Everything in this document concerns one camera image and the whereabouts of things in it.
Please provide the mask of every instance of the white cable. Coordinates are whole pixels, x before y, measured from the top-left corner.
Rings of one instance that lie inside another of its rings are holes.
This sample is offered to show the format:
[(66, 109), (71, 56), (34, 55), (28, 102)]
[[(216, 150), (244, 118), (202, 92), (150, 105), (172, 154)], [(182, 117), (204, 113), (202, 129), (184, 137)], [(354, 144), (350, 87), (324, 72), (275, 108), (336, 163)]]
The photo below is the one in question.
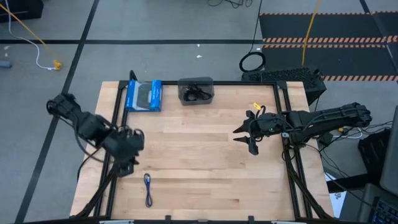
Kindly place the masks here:
[(359, 136), (355, 136), (355, 137), (352, 137), (352, 136), (333, 136), (334, 138), (349, 138), (349, 139), (359, 139), (359, 138), (361, 138), (362, 136), (363, 136), (363, 134), (362, 134), (362, 129), (361, 128), (358, 128), (358, 131), (359, 131), (359, 133), (361, 133)]
[[(8, 7), (8, 0), (6, 0), (6, 7), (7, 7), (8, 11), (10, 11), (10, 8)], [(11, 15), (10, 14), (8, 14), (8, 31), (13, 37), (24, 40), (30, 44), (33, 44), (36, 47), (36, 49), (37, 49), (36, 65), (37, 66), (39, 66), (40, 68), (47, 69), (47, 70), (55, 70), (55, 67), (43, 67), (43, 66), (39, 65), (40, 49), (39, 49), (39, 46), (37, 46), (37, 44), (35, 44), (32, 41), (25, 39), (23, 37), (18, 37), (11, 32)]]

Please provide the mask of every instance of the wooden table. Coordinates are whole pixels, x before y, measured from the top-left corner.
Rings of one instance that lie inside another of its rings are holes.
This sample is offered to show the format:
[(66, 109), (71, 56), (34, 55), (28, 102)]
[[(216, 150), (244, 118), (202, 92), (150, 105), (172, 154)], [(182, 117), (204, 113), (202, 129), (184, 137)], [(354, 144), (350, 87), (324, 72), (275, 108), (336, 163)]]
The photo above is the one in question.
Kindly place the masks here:
[[(96, 114), (111, 120), (117, 82), (103, 82)], [(307, 110), (302, 83), (288, 83), (293, 110)], [(282, 109), (284, 100), (280, 92)], [(259, 155), (234, 142), (253, 103), (276, 113), (271, 86), (215, 86), (210, 105), (182, 106), (176, 85), (164, 85), (162, 112), (130, 113), (127, 125), (145, 132), (145, 148), (132, 175), (118, 179), (113, 219), (163, 220), (293, 220), (285, 162), (281, 158), (280, 135), (259, 142)], [(317, 146), (315, 141), (309, 144)], [(333, 215), (323, 167), (318, 152), (301, 149), (309, 191), (327, 213)], [(101, 158), (104, 151), (98, 154)], [(102, 164), (89, 160), (81, 170), (71, 215), (78, 213), (98, 188)], [(153, 206), (146, 208), (143, 175), (152, 177)], [(297, 188), (301, 216), (305, 216), (302, 194)], [(108, 192), (104, 195), (104, 214)]]

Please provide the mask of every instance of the blue cable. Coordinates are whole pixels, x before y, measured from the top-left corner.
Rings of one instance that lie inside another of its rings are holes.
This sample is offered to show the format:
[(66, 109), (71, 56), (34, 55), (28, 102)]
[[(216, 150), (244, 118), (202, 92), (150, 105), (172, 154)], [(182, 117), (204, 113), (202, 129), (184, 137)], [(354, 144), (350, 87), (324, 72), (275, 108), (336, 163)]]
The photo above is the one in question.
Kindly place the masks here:
[(145, 186), (147, 187), (147, 197), (145, 199), (145, 205), (146, 207), (151, 207), (152, 206), (152, 197), (150, 196), (150, 175), (149, 174), (144, 174), (144, 183)]

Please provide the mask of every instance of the yellow cable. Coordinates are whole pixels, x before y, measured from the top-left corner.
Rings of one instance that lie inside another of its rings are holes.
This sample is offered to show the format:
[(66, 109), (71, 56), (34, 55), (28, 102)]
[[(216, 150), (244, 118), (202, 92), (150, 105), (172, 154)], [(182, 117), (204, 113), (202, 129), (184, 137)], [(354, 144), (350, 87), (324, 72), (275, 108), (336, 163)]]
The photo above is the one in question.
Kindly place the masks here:
[(318, 0), (318, 1), (317, 1), (317, 6), (316, 6), (316, 8), (315, 8), (315, 10), (314, 10), (314, 12), (313, 12), (313, 14), (312, 14), (310, 26), (308, 27), (307, 34), (306, 34), (305, 39), (304, 39), (304, 48), (303, 48), (303, 57), (302, 57), (302, 59), (301, 59), (301, 66), (304, 66), (304, 61), (305, 61), (305, 49), (307, 48), (308, 36), (310, 35), (312, 23), (313, 23), (313, 20), (314, 20), (314, 18), (315, 18), (315, 15), (316, 15), (317, 12), (318, 12), (318, 9), (319, 9), (319, 6), (320, 6), (320, 5), (321, 5), (321, 0)]
[[(49, 47), (47, 44), (45, 44), (45, 42), (44, 42), (42, 39), (40, 39), (39, 37), (37, 37), (36, 34), (33, 33), (33, 31), (31, 31), (27, 25), (25, 25), (20, 19), (18, 19), (18, 17), (16, 17), (12, 12), (10, 12), (10, 11), (9, 11), (6, 7), (4, 7), (2, 4), (0, 4), (0, 7), (1, 7), (3, 10), (5, 10), (8, 14), (10, 14), (14, 19), (16, 19), (16, 20), (17, 20), (25, 29), (27, 29), (27, 30), (30, 32), (30, 34), (32, 34), (38, 41), (40, 41), (40, 43), (43, 44), (43, 46), (48, 50), (48, 52), (50, 52), (50, 54), (52, 54), (55, 58), (60, 58), (56, 53), (54, 53), (54, 52), (50, 49), (50, 47)], [(62, 64), (61, 64), (59, 61), (54, 60), (53, 63), (54, 63), (54, 65), (55, 65), (55, 69), (56, 69), (56, 70), (60, 70), (60, 69), (61, 69)]]

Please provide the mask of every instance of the blue cardboard box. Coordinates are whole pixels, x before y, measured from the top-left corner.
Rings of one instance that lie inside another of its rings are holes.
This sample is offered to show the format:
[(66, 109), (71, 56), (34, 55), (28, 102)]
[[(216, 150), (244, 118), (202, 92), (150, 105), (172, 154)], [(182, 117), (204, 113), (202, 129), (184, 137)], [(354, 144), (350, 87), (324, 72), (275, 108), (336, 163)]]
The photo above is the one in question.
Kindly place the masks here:
[(162, 80), (140, 82), (130, 80), (127, 86), (128, 111), (160, 111), (162, 107)]

